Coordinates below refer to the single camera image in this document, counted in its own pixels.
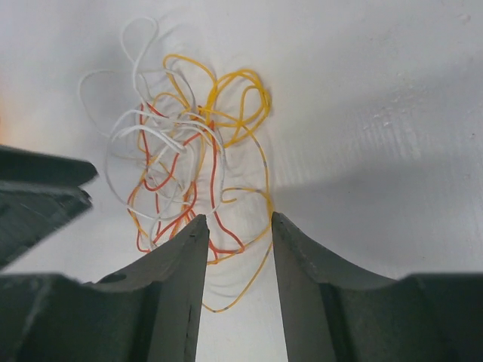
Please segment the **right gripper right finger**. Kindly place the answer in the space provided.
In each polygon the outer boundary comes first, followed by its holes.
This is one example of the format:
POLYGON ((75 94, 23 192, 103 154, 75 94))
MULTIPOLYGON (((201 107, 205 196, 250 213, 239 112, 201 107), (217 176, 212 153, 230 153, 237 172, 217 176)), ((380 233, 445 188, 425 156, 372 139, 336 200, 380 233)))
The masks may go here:
POLYGON ((482 276, 393 280, 359 267, 272 215, 291 361, 480 361, 482 276))

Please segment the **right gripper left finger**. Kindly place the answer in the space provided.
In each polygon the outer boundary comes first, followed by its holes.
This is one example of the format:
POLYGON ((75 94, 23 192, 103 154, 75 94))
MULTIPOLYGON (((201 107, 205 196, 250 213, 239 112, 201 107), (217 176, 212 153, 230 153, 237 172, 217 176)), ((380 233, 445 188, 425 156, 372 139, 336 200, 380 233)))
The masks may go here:
POLYGON ((2 276, 1 359, 195 360, 208 239, 200 215, 96 283, 55 274, 2 276))

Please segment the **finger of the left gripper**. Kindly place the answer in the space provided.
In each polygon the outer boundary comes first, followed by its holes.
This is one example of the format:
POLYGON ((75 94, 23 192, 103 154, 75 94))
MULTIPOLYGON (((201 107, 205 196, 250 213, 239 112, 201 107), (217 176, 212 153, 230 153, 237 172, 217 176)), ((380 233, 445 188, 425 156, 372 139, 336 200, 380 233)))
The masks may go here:
POLYGON ((1 267, 92 206, 79 187, 1 182, 1 267))
POLYGON ((95 166, 75 158, 1 146, 1 180, 45 185, 84 185, 97 176, 95 166))

